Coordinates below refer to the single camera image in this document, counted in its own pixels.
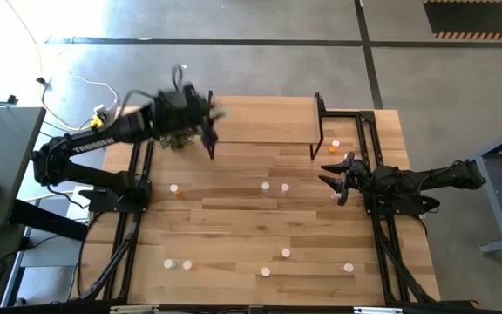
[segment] green plant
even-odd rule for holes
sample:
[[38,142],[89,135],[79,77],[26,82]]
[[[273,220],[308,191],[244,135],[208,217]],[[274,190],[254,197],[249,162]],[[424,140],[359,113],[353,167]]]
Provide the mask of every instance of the green plant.
[[172,150],[178,150],[186,145],[194,144],[193,136],[195,136],[196,133],[197,132],[192,129],[171,132],[162,136],[159,139],[159,143],[162,148],[170,147]]

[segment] small cup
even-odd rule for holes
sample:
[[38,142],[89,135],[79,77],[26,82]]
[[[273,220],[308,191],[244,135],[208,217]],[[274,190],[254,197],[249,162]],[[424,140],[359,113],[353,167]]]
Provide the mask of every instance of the small cup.
[[288,258],[290,254],[290,251],[288,248],[282,249],[282,256]]
[[339,146],[340,146],[340,141],[333,140],[332,143],[330,143],[329,152],[331,152],[332,154],[336,153],[336,148]]
[[170,191],[172,191],[175,196],[180,196],[181,195],[180,188],[178,187],[177,184],[172,184],[170,186]]
[[270,276],[270,270],[268,269],[268,267],[263,267],[262,268],[261,275],[264,276],[264,277]]
[[175,266],[176,266],[175,262],[171,259],[166,259],[164,261],[164,268],[167,270],[173,270]]
[[352,272],[354,271],[354,265],[352,263],[345,263],[342,266],[341,270],[345,272]]
[[270,191],[270,184],[266,181],[264,181],[262,184],[261,184],[261,189],[262,189],[262,193],[263,194],[266,194],[268,193],[268,191]]
[[195,265],[193,265],[193,263],[191,263],[191,261],[185,261],[185,262],[183,262],[183,269],[184,270],[194,270]]
[[280,193],[282,195],[286,195],[288,193],[288,191],[289,191],[289,185],[288,185],[288,183],[284,183],[284,184],[282,184],[280,186]]

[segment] wooden tabletop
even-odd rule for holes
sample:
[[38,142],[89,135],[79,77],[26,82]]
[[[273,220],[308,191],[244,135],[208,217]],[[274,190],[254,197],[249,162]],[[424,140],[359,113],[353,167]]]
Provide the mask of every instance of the wooden tabletop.
[[[409,168],[397,111],[376,111],[376,121],[385,164]],[[382,305],[375,240],[362,196],[350,191],[346,206],[338,207],[330,200],[330,188],[316,178],[328,174],[320,165],[341,161],[347,151],[359,153],[356,122],[324,118],[323,127],[325,140],[315,161],[299,145],[223,144],[216,147],[214,160],[198,140],[179,152],[156,146],[152,201],[143,215],[128,301]],[[332,140],[341,142],[337,154],[329,153]],[[109,147],[104,169],[126,170],[130,155],[130,145]],[[263,181],[272,187],[267,195],[261,192]],[[169,191],[174,183],[180,197]],[[289,184],[287,195],[280,193],[282,183]],[[85,289],[109,260],[117,219],[117,214],[102,215],[88,236]],[[439,299],[421,224],[399,216],[397,230],[405,264]],[[290,248],[289,258],[282,257],[284,248]],[[166,270],[167,258],[178,267]],[[183,270],[185,260],[195,269]],[[342,272],[345,263],[352,263],[354,271]],[[261,276],[263,267],[270,268],[269,277]],[[119,269],[116,283],[122,277]],[[395,272],[390,273],[398,296]]]
[[313,97],[214,96],[228,110],[214,124],[220,143],[316,144],[321,140]]

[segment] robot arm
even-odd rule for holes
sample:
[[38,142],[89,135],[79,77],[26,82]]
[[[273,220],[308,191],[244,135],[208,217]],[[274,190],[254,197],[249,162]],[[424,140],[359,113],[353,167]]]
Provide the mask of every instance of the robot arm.
[[339,206],[346,203],[348,191],[353,188],[372,200],[378,200],[380,206],[377,206],[377,211],[380,214],[421,215],[439,205],[439,201],[421,195],[422,190],[444,187],[478,189],[485,183],[475,161],[455,161],[448,167],[420,172],[380,166],[371,173],[354,157],[354,153],[349,152],[343,162],[321,166],[333,174],[343,174],[342,179],[319,175],[340,194]]
[[213,147],[218,136],[213,124],[221,113],[211,113],[213,106],[190,84],[180,91],[161,91],[138,111],[121,115],[108,127],[93,128],[82,133],[55,137],[33,152],[34,177],[43,186],[63,181],[76,181],[121,194],[137,186],[131,174],[107,173],[72,163],[69,158],[114,143],[133,143],[159,139],[163,134],[194,128],[200,132],[206,147]]

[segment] white cable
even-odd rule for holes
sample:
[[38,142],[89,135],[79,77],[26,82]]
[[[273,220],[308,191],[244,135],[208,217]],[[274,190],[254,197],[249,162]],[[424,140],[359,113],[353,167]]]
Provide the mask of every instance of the white cable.
[[[84,80],[84,82],[86,82],[87,84],[89,85],[100,85],[100,86],[105,86],[107,87],[110,92],[112,92],[113,94],[113,104],[110,108],[106,108],[107,111],[110,111],[113,109],[113,107],[115,107],[117,104],[118,104],[118,101],[119,101],[119,96],[118,94],[113,90],[113,88],[111,86],[109,86],[108,84],[106,83],[102,83],[102,82],[92,82],[92,81],[89,81],[88,79],[86,78],[83,78],[81,76],[78,76],[78,75],[74,75],[74,74],[71,74],[70,72],[67,73],[69,76],[75,78],[75,79],[82,79]],[[44,89],[42,91],[42,94],[40,95],[40,101],[42,102],[42,105],[44,106],[45,110],[48,111],[48,113],[50,113],[59,123],[61,123],[62,126],[64,126],[65,128],[71,130],[71,131],[75,131],[75,132],[80,132],[80,131],[84,131],[84,130],[88,130],[91,128],[91,125],[89,124],[88,126],[85,126],[85,127],[75,127],[75,126],[69,126],[65,121],[61,120],[46,104],[45,104],[45,92],[48,90],[48,86],[50,85],[51,83],[51,80],[53,78],[50,78],[50,80],[48,82],[46,82],[45,84],[43,84],[44,86]]]
[[44,71],[42,68],[42,53],[40,53],[40,49],[38,49],[38,43],[36,42],[36,39],[34,39],[34,36],[32,35],[31,30],[29,30],[28,27],[26,27],[26,24],[24,23],[23,19],[18,15],[15,8],[13,8],[13,6],[9,3],[9,0],[5,0],[5,2],[7,3],[7,5],[9,5],[9,7],[13,11],[13,13],[15,13],[15,16],[21,22],[21,24],[23,25],[26,32],[28,32],[28,34],[31,36],[32,43],[34,43],[34,47],[36,47],[36,51],[38,53],[38,60],[40,63],[40,78],[42,78],[44,76]]
[[88,79],[86,79],[86,78],[83,78],[82,76],[75,75],[75,74],[71,74],[70,72],[68,72],[68,74],[69,74],[69,76],[70,76],[70,77],[73,77],[73,78],[75,78],[75,79],[82,79],[82,80],[84,80],[84,82],[85,82],[85,83],[87,83],[87,84],[90,84],[90,85],[100,85],[100,86],[105,86],[105,87],[107,87],[107,88],[110,90],[110,92],[112,92],[112,94],[113,94],[113,104],[112,104],[112,106],[111,106],[111,107],[106,108],[106,111],[110,111],[110,110],[112,110],[115,106],[117,106],[117,105],[118,105],[118,102],[119,102],[119,96],[118,96],[118,94],[117,94],[117,93],[113,90],[113,88],[112,88],[111,86],[109,86],[107,83],[103,83],[103,82],[92,82],[92,81],[89,81],[89,80],[88,80]]
[[[34,44],[34,47],[36,48],[36,51],[37,51],[37,54],[38,54],[38,61],[39,61],[39,64],[40,64],[40,78],[43,78],[44,77],[44,69],[43,69],[43,66],[42,66],[42,53],[40,52],[40,49],[38,48],[38,44],[36,42],[36,39],[34,39],[34,36],[32,35],[31,31],[29,30],[29,28],[26,26],[26,23],[23,21],[23,19],[18,15],[17,11],[15,10],[15,8],[9,3],[9,0],[4,0],[7,5],[9,5],[10,9],[13,11],[13,13],[15,13],[15,16],[17,17],[17,19],[21,22],[21,24],[23,25],[24,29],[26,30],[26,32],[28,32],[28,34],[30,35],[31,39],[32,39],[32,43]],[[114,100],[113,100],[113,104],[110,108],[106,109],[107,111],[110,111],[113,109],[113,107],[115,107],[118,102],[119,102],[119,97],[118,97],[118,94],[113,90],[113,88],[111,88],[108,84],[106,83],[100,83],[100,82],[91,82],[89,80],[87,80],[86,78],[83,78],[83,77],[80,77],[78,75],[73,75],[71,73],[68,73],[70,76],[76,78],[76,79],[82,79],[84,80],[84,82],[86,82],[87,84],[91,84],[91,85],[104,85],[106,86],[112,93],[113,93],[113,96],[114,96]],[[38,90],[39,93],[40,93],[40,101],[42,102],[42,106],[45,108],[45,110],[50,113],[59,123],[61,123],[62,126],[64,126],[65,128],[67,128],[68,130],[71,130],[71,131],[75,131],[75,132],[78,132],[78,131],[84,131],[84,130],[87,130],[87,129],[90,129],[91,126],[88,125],[86,127],[75,127],[75,126],[69,126],[65,121],[63,121],[62,119],[60,119],[44,102],[44,96],[45,96],[45,92],[49,86],[51,82],[51,78],[48,82],[46,82],[45,84],[40,84],[40,89]]]

